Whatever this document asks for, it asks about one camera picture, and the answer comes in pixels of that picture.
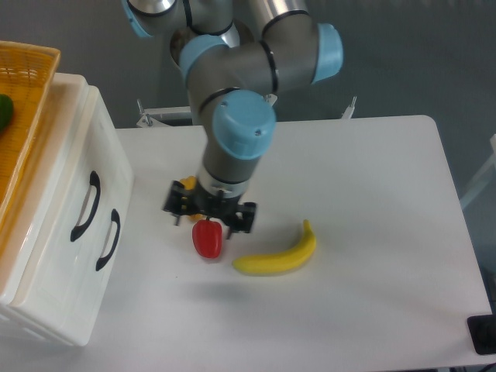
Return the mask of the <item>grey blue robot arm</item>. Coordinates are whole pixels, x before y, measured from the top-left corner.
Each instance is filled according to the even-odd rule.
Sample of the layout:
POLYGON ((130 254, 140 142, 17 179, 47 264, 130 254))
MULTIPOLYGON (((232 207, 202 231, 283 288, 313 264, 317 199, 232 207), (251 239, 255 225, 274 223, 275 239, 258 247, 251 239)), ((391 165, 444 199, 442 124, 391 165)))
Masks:
POLYGON ((276 116, 266 97, 336 75, 343 42, 328 23, 315 22, 303 1, 252 1, 260 39, 241 43, 231 1, 125 1, 141 37, 182 28, 193 37, 177 64, 194 124, 207 143, 196 185, 175 181, 164 210, 218 219, 231 233, 249 233, 257 206, 244 202, 250 178, 273 138, 276 116))

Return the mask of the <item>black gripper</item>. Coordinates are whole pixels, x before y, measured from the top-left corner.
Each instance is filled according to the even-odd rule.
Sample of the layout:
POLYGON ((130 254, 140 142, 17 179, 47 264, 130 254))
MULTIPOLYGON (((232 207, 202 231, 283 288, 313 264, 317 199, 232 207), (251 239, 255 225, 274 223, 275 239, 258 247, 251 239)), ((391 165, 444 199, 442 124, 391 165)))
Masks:
POLYGON ((203 217, 220 219, 228 227, 227 239, 235 233, 251 233, 257 213, 255 202, 239 203, 242 195, 232 196, 226 190, 207 192, 196 182, 195 188, 187 191, 180 181, 173 181, 162 210, 174 217, 179 226, 183 215, 202 214, 203 217))

